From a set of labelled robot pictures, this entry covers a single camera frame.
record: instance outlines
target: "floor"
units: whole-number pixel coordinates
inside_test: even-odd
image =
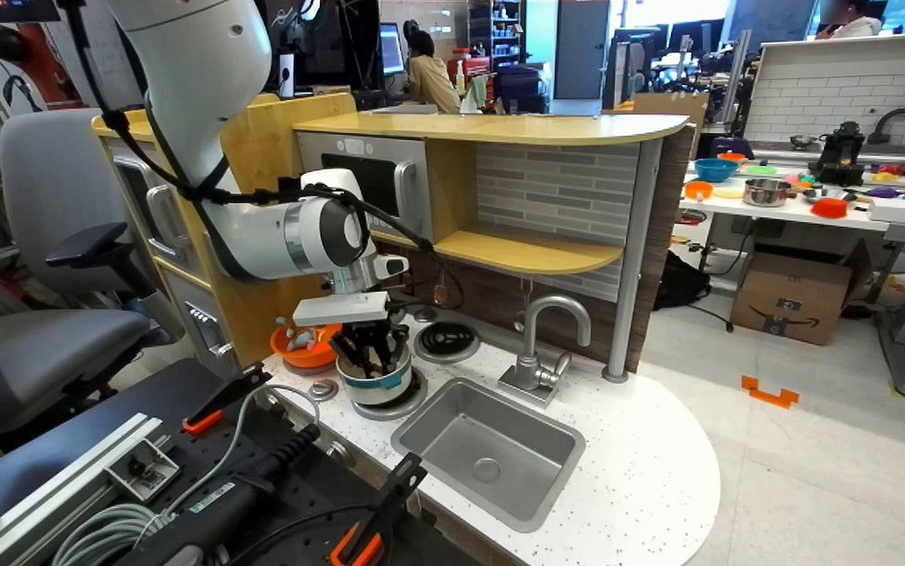
[[[732,297],[703,304],[728,312]],[[741,374],[799,389],[802,402],[755,402]],[[684,398],[724,464],[724,505],[698,566],[905,566],[905,398],[890,389],[869,322],[841,322],[834,347],[809,347],[727,333],[691,308],[661,312],[643,378]]]

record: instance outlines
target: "faucet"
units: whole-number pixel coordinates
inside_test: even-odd
[[[541,366],[537,330],[541,330],[541,313],[546,308],[568,312],[579,323],[579,347],[592,347],[592,317],[589,317],[582,302],[576,302],[568,294],[544,294],[526,308],[526,347],[521,347],[515,366],[501,380],[535,395],[537,402],[551,402],[561,370],[568,368],[568,354],[560,354],[560,361],[554,368]]]

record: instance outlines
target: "door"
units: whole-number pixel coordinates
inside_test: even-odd
[[[560,0],[554,100],[604,100],[611,0]]]

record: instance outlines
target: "cardboard box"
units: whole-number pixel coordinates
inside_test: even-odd
[[[732,323],[828,347],[852,283],[852,265],[762,250],[738,287]]]

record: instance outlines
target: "sink drain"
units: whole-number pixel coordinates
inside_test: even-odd
[[[494,483],[497,478],[502,478],[502,464],[497,460],[489,460],[489,457],[481,457],[473,462],[473,480]]]

